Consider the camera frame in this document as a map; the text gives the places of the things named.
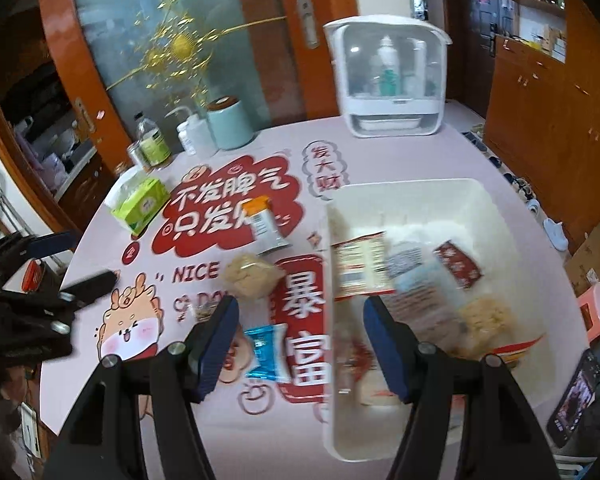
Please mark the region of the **clear bag puffed sticks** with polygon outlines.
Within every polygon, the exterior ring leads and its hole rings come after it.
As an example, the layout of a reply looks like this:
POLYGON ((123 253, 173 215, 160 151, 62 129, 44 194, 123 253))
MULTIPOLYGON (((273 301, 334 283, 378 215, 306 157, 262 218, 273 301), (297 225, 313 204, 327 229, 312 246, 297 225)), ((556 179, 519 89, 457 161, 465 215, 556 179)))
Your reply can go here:
POLYGON ((489 349, 494 339, 515 324, 510 307, 489 295, 469 301, 458 314, 466 328, 460 355, 467 359, 477 359, 489 349))

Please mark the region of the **blue white snack packet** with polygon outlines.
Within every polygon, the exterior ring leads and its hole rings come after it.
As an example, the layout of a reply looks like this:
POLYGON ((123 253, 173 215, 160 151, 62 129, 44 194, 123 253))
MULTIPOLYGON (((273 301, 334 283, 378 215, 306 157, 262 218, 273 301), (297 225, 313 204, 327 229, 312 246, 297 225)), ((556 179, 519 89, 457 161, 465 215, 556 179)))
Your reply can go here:
POLYGON ((270 380, 289 384, 291 374, 284 351, 287 324, 273 324, 248 328, 245 336, 250 340, 253 355, 257 360, 246 376, 252 379, 270 380))

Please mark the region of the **clear bag rice cracker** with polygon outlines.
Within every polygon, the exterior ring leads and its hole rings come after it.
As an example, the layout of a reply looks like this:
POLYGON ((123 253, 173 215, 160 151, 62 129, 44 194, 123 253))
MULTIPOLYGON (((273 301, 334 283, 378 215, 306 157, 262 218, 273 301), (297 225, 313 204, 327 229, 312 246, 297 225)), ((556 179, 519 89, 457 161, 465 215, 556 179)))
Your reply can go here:
POLYGON ((222 279, 233 296, 262 299, 276 289, 285 275, 282 268, 257 255, 241 254, 226 266, 222 279))

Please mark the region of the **orange white snack bar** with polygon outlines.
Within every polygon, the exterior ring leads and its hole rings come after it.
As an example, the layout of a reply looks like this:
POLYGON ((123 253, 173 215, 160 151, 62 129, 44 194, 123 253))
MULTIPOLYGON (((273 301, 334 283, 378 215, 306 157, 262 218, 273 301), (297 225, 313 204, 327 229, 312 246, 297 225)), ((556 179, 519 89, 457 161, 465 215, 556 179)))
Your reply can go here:
POLYGON ((261 195, 242 204, 242 212, 250 226, 254 251, 258 255, 275 252, 289 246, 277 225, 268 196, 261 195))

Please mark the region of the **smartphone with lit screen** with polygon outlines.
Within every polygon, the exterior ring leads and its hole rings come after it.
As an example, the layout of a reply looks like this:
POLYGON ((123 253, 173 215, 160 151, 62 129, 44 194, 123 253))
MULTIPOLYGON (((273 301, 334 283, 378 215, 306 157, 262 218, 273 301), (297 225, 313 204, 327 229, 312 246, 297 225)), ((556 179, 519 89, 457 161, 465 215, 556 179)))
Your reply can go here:
POLYGON ((556 448, 563 448, 576 431, 584 411, 595 400, 599 379, 600 363, 594 353, 586 349, 546 424, 546 432, 556 448))

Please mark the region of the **small silver tin can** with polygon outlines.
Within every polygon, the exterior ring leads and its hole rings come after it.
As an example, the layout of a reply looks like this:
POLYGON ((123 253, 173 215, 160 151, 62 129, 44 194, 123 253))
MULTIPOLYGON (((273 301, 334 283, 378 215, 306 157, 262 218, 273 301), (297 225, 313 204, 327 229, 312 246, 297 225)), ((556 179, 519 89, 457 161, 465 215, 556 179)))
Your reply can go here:
POLYGON ((126 152, 128 153, 129 159, 134 166, 137 166, 145 172, 149 172, 151 170, 151 164, 148 162, 138 142, 129 144, 126 147, 126 152))

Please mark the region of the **clear bottle green label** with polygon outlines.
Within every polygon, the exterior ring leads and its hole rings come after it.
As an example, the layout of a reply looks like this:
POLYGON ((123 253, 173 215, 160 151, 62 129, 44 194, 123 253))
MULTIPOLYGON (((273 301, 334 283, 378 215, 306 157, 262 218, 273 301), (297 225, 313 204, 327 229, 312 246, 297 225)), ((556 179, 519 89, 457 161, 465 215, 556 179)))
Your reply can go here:
POLYGON ((149 165, 158 167, 170 162, 172 153, 158 124, 146 117, 143 112, 136 113, 134 120, 135 136, 149 165))

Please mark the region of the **pink plastic stool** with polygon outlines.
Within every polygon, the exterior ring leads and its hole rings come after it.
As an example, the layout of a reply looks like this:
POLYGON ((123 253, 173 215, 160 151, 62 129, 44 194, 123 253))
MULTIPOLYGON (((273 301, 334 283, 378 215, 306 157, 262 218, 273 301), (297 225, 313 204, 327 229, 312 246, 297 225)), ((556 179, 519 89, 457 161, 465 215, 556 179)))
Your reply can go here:
POLYGON ((600 338, 600 281, 577 298, 588 342, 600 338))

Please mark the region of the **dark red small packet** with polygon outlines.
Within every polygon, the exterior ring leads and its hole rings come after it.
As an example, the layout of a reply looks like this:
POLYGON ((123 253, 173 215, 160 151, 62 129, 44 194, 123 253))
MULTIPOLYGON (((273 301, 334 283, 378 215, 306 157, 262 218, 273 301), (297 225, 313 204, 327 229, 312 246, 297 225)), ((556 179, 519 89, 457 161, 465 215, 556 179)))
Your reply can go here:
POLYGON ((434 248, 434 255, 461 289, 471 288, 482 278, 478 264, 450 240, 434 248))

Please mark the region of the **white plastic storage bin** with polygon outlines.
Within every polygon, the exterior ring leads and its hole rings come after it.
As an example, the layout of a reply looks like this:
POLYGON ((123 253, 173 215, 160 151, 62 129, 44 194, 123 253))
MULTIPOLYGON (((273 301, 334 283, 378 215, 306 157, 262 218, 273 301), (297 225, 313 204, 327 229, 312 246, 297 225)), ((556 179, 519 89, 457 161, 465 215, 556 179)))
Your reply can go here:
MULTIPOLYGON (((539 222, 507 185, 475 179, 349 185, 327 207, 328 238, 376 238, 392 292, 384 303, 416 337, 478 359, 509 362, 535 414, 547 419, 588 338, 576 297, 539 222)), ((410 410, 388 389, 363 323, 363 296, 342 298, 326 266, 332 380, 326 448, 349 463, 396 452, 410 410)))

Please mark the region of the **pink printed table mat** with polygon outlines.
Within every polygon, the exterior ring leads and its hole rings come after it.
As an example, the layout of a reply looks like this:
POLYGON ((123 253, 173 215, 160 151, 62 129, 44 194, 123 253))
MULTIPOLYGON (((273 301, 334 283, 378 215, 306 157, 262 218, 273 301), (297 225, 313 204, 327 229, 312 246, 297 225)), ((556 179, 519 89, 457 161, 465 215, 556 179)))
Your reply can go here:
POLYGON ((268 261, 286 276, 275 292, 242 300, 242 328, 285 324, 291 378, 255 380, 256 358, 238 337, 221 375, 194 408, 220 479, 383 479, 410 410, 362 406, 336 393, 332 326, 363 301, 332 294, 330 248, 382 233, 388 243, 452 242, 480 266, 471 297, 510 307, 505 342, 530 341, 514 377, 540 422, 558 405, 588 337, 562 259, 512 186, 455 129, 430 136, 361 139, 339 117, 266 129, 250 144, 202 162, 178 155, 159 171, 170 200, 132 237, 100 207, 65 280, 117 272, 113 292, 79 310, 73 352, 42 367, 40 416, 61 430, 99 360, 154 356, 184 339, 195 308, 220 299, 223 274, 257 249, 242 204, 266 196, 283 249, 268 261))

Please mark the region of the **cardboard box on floor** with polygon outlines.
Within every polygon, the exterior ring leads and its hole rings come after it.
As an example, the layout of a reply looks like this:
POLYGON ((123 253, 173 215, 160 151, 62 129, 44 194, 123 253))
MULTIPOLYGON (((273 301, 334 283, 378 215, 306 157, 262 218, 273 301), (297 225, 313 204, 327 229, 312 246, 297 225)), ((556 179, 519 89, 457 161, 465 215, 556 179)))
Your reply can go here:
POLYGON ((600 224, 567 261, 565 270, 577 296, 600 282, 600 224))

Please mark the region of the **white red striped packet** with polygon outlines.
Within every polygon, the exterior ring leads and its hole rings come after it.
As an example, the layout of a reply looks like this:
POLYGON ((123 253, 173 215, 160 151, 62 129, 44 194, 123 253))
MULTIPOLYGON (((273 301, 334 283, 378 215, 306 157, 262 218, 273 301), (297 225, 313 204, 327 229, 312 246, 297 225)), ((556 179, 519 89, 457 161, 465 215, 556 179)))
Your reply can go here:
POLYGON ((334 299, 392 294, 385 233, 377 232, 332 245, 334 299))

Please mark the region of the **mint green round canister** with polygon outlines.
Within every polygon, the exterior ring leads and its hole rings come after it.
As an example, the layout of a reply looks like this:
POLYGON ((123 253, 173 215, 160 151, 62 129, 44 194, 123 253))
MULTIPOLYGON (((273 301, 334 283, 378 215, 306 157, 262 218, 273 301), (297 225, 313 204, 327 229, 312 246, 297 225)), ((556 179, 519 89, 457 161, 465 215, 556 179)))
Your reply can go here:
POLYGON ((248 116, 236 96, 221 96, 207 105, 207 117, 220 150, 241 148, 254 138, 248 116))

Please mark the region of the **white cosmetics organizer box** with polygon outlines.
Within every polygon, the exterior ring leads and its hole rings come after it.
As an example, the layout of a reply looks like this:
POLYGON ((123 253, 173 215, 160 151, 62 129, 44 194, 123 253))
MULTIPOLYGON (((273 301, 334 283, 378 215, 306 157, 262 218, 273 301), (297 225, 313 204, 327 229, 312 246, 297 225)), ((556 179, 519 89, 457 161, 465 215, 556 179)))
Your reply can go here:
POLYGON ((358 138, 431 136, 440 129, 451 37, 405 16, 324 25, 340 115, 358 138))

